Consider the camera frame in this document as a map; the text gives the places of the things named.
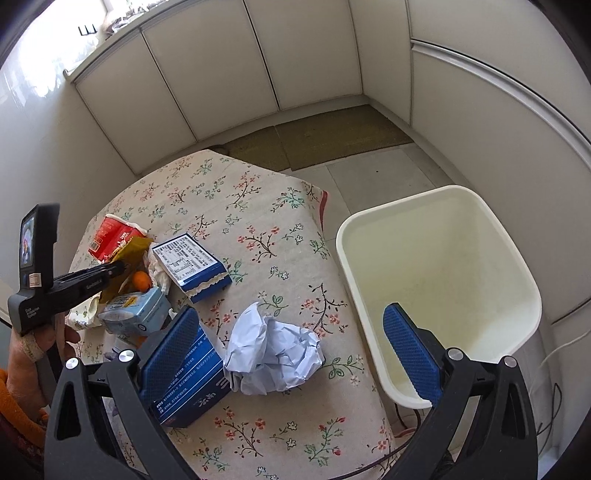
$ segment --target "display screen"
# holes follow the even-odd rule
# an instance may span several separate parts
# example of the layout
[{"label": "display screen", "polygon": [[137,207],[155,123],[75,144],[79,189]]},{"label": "display screen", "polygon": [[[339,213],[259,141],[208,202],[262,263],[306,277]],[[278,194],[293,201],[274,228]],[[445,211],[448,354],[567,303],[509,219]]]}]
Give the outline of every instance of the display screen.
[{"label": "display screen", "polygon": [[35,216],[30,216],[22,224],[21,231],[21,268],[33,265],[33,242],[35,236]]}]

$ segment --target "trash bin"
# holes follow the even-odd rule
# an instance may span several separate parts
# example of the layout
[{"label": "trash bin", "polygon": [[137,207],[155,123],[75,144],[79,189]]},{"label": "trash bin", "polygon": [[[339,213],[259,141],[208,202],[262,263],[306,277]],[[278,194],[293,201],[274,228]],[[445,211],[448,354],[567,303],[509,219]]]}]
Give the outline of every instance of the trash bin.
[{"label": "trash bin", "polygon": [[399,405],[427,408],[382,327],[399,302],[445,348],[498,362],[540,322],[538,287],[495,214],[474,192],[447,186],[356,213],[336,248],[380,383]]}]

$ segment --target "white cable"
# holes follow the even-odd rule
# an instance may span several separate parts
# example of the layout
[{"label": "white cable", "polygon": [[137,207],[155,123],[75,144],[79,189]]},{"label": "white cable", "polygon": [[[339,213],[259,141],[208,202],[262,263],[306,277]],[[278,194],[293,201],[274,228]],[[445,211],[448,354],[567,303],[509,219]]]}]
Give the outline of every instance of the white cable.
[{"label": "white cable", "polygon": [[558,348],[555,348],[554,350],[552,350],[547,356],[546,358],[544,358],[542,360],[542,363],[540,363],[540,366],[537,368],[537,370],[535,371],[534,374],[534,379],[531,382],[531,386],[530,389],[528,390],[527,394],[528,396],[531,398],[532,394],[538,389],[538,387],[535,387],[535,381],[538,379],[538,376],[540,375],[540,371],[542,369],[542,367],[544,366],[544,364],[548,361],[548,359],[550,359],[550,357],[552,355],[554,355],[556,352],[562,350],[564,347],[567,347],[569,345],[572,345],[573,343],[577,343],[579,340],[582,340],[583,338],[585,338],[588,334],[591,333],[591,330],[587,330],[584,334],[582,334],[581,336],[578,336],[576,339],[571,340],[570,342],[565,343],[564,345],[560,345]]}]

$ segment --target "floral pattern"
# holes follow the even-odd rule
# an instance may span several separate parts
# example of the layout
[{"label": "floral pattern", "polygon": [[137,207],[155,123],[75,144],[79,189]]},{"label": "floral pattern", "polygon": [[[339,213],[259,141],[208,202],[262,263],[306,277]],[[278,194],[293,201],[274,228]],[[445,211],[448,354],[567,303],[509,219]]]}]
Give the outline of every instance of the floral pattern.
[{"label": "floral pattern", "polygon": [[[310,328],[322,338],[326,360],[303,385],[266,396],[230,393],[188,428],[168,431],[202,478],[331,478],[395,448],[397,440],[365,368],[350,302],[325,251],[325,200],[325,192],[306,182],[201,151],[118,195],[89,222],[80,242],[72,271],[96,265],[87,249],[105,213],[149,228],[159,242],[189,233],[232,278],[232,285],[195,305],[202,323],[222,343],[253,301],[259,301],[261,314]],[[175,309],[189,302],[174,286],[168,297]],[[103,361],[114,338],[101,327],[81,334],[76,354],[86,363]],[[116,407],[112,400],[106,404],[124,456],[142,470]],[[377,480],[395,458],[360,479]]]}]

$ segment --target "orange fruit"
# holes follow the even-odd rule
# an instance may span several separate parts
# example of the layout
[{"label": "orange fruit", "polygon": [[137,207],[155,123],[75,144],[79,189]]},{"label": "orange fruit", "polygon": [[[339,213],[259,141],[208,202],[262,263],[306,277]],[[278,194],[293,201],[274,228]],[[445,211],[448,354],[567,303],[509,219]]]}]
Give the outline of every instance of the orange fruit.
[{"label": "orange fruit", "polygon": [[134,288],[142,293],[145,293],[152,288],[152,280],[150,279],[150,276],[141,270],[134,273],[131,277],[131,283],[134,285]]}]

